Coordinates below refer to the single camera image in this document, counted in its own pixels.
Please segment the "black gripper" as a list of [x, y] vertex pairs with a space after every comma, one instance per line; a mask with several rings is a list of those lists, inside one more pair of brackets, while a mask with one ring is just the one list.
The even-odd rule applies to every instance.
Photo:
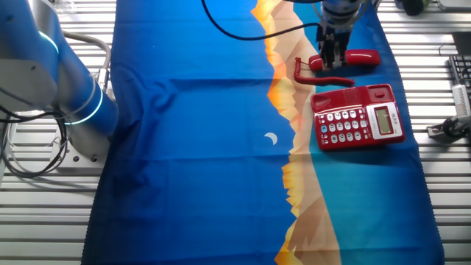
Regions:
[[316, 41], [322, 58], [324, 70], [331, 70], [336, 55], [336, 67], [346, 64], [346, 50], [350, 42], [352, 26], [336, 27], [322, 22], [316, 32]]

